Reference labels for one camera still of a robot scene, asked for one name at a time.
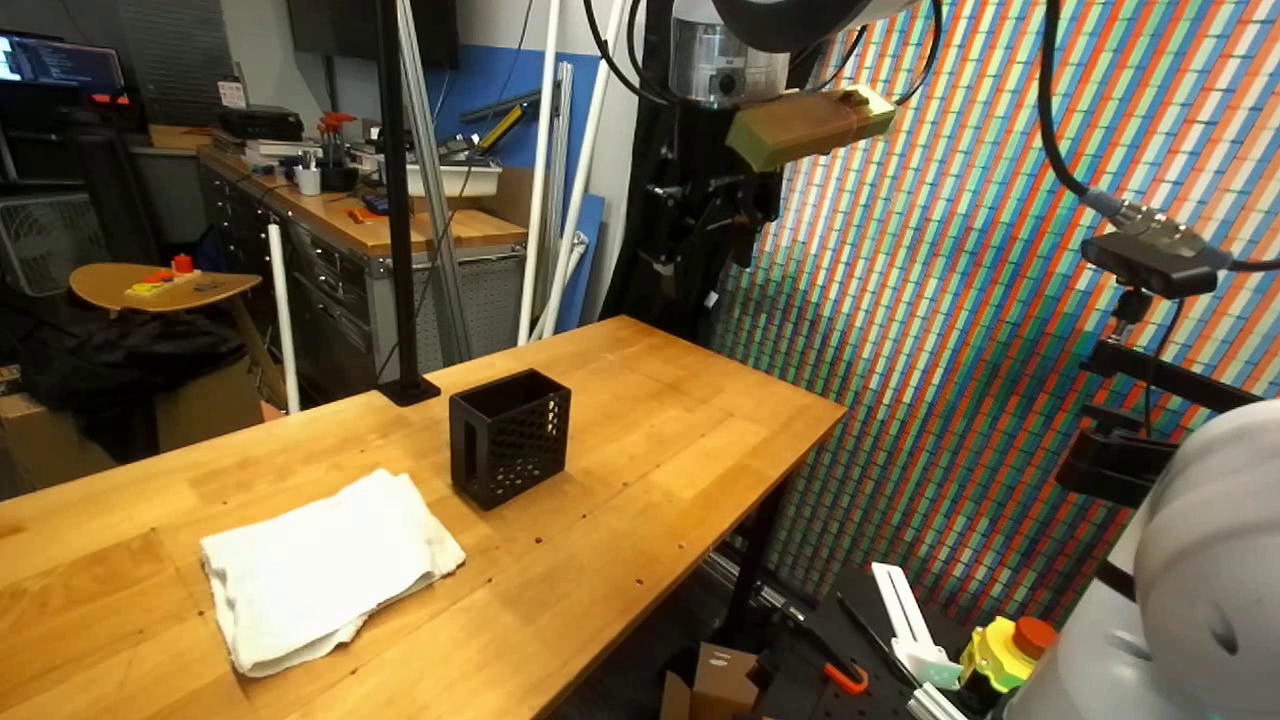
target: white robot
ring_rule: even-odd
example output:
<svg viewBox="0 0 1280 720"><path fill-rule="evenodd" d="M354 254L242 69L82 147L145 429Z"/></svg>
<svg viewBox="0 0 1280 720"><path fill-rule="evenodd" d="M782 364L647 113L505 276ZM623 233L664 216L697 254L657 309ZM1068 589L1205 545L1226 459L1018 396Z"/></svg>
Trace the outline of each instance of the white robot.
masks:
<svg viewBox="0 0 1280 720"><path fill-rule="evenodd" d="M1171 454L1007 720L1280 714L1280 401Z"/></svg>

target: workbench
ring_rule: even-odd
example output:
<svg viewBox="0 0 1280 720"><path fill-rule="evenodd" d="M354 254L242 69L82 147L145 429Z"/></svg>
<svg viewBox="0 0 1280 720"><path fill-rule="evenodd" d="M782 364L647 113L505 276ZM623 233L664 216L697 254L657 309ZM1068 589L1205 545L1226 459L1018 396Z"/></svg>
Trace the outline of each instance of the workbench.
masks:
<svg viewBox="0 0 1280 720"><path fill-rule="evenodd" d="M398 380L387 218L367 211L354 193L304 197L285 177L249 169L231 147L204 145L196 158L216 244L204 254L216 254L216 266L274 276L266 227L279 224L285 233L302 385L328 401ZM517 343L523 227L470 204L453 211L470 338L483 355ZM439 367L427 234L427 216L417 211L417 355L421 367Z"/></svg>
<svg viewBox="0 0 1280 720"><path fill-rule="evenodd" d="M480 513L450 487L450 396L539 367L570 462ZM638 318L359 391L0 502L0 714L536 714L831 431L844 407ZM315 665L235 678L200 537L410 470L470 562Z"/></svg>

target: lab floor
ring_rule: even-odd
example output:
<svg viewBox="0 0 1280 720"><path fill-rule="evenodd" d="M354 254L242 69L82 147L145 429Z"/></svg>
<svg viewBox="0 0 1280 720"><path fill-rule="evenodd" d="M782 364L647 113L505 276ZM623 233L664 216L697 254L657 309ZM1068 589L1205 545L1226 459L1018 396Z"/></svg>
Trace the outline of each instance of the lab floor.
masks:
<svg viewBox="0 0 1280 720"><path fill-rule="evenodd" d="M728 589L693 570L564 702L551 720L651 720L661 711L664 668L712 635Z"/></svg>

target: cabinet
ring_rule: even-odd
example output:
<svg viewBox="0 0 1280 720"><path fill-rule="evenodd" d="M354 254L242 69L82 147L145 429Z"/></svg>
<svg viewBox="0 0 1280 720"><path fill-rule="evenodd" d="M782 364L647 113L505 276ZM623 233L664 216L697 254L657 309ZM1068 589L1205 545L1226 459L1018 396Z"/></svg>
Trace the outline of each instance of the cabinet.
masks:
<svg viewBox="0 0 1280 720"><path fill-rule="evenodd" d="M394 258L382 244L367 244L367 234L382 233L373 233L373 224L385 224L382 216L365 216L358 233L347 211L359 211L359 204L354 197L328 193L304 199L216 152L200 152L200 179L216 227L216 239L200 258L274 276L270 224L279 224L285 233L288 309L304 401L333 401L399 376ZM492 227L483 233L483 244L473 234L455 239L461 297L476 355L511 346L523 270L523 233L502 218L483 227ZM421 373L427 373L444 364L444 350L426 253L417 253L413 276ZM270 291L274 286L255 297L255 315L270 329L266 335L274 335Z"/></svg>

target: black pole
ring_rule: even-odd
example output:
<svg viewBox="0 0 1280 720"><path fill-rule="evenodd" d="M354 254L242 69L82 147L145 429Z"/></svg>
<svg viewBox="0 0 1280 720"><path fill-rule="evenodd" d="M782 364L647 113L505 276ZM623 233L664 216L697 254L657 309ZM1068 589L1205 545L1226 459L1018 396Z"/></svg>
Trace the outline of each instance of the black pole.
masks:
<svg viewBox="0 0 1280 720"><path fill-rule="evenodd" d="M743 641L747 641L747 611L753 611L753 599L760 592L768 545L773 545L773 532L777 532L782 514L784 514L784 487L773 487L760 500L760 506L753 513L747 529L743 529L747 549L743 549L743 559L735 566L728 611L725 611L722 626L712 630L712 641L722 641L728 646L743 646Z"/></svg>
<svg viewBox="0 0 1280 720"><path fill-rule="evenodd" d="M376 0L376 28L382 28L376 74L382 74L382 104L385 104L382 145L385 145L385 179L387 179L394 291L398 291L398 343L399 343L399 376L382 385L382 391L403 407L403 405L439 396L439 386L421 376L421 359L417 359L398 0Z"/></svg>

